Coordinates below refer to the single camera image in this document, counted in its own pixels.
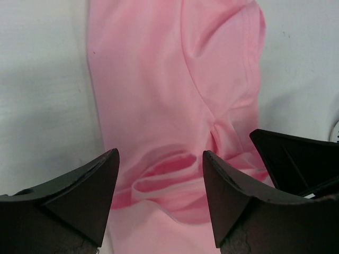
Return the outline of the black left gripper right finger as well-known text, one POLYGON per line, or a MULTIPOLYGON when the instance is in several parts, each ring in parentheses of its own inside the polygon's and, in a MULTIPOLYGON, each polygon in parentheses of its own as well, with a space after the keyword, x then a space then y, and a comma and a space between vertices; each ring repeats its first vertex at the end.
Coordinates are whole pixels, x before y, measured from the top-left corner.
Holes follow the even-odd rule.
POLYGON ((338 195, 307 199, 270 187, 203 153, 203 178, 221 253, 338 253, 338 195))

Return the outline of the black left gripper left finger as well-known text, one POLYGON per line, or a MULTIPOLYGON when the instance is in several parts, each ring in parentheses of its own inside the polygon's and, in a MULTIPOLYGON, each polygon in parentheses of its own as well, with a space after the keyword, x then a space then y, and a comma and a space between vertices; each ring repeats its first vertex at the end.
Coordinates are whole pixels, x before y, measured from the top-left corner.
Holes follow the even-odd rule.
POLYGON ((119 162, 112 149, 48 182, 1 195, 1 253, 97 253, 119 162))

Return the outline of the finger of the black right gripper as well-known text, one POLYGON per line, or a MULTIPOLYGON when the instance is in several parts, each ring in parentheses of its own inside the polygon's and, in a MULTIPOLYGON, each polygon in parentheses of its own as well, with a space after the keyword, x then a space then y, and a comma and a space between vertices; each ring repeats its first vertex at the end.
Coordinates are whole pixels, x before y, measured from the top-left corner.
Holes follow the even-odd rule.
POLYGON ((261 129, 249 137, 275 188, 303 197, 338 193, 338 143, 261 129))

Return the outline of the pink t shirt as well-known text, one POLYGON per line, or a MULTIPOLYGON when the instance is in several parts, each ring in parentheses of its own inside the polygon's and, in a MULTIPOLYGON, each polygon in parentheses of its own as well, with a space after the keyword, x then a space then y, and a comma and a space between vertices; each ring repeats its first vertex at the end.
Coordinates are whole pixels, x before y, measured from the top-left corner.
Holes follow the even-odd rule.
POLYGON ((269 181, 249 138, 265 31, 256 1, 90 1, 103 141, 120 154, 108 220, 115 253, 217 253, 206 150, 269 181))

